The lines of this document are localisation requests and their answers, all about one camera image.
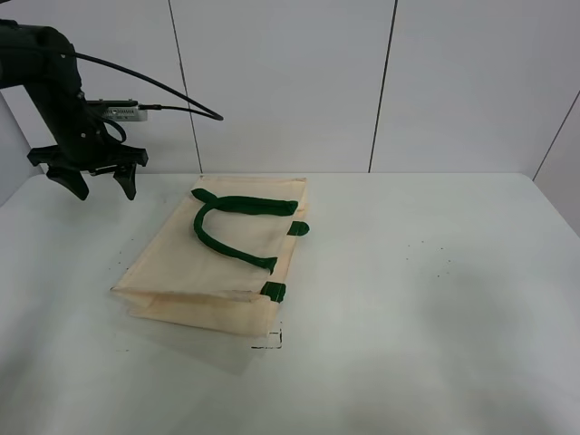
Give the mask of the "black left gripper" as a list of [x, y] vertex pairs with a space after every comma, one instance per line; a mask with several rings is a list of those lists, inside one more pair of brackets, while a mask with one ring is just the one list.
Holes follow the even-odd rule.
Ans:
[[48, 179], [85, 200], [89, 188], [80, 171], [92, 175], [112, 172], [126, 198], [135, 199], [136, 169], [146, 166], [149, 157], [146, 150], [125, 144], [127, 134], [118, 122], [100, 117], [85, 99], [63, 104], [34, 98], [33, 105], [55, 143], [32, 148], [28, 159], [35, 166], [48, 165]]

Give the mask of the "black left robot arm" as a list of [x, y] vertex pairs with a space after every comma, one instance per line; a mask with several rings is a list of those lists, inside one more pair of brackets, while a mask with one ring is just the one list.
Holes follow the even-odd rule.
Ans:
[[46, 166], [48, 179], [81, 200], [89, 195], [84, 172], [111, 173], [127, 199], [135, 198], [136, 169], [147, 165], [147, 151], [125, 145], [124, 129], [103, 116], [106, 105], [85, 99], [76, 52], [63, 34], [1, 21], [1, 87], [16, 86], [24, 87], [55, 140], [30, 149], [33, 166]]

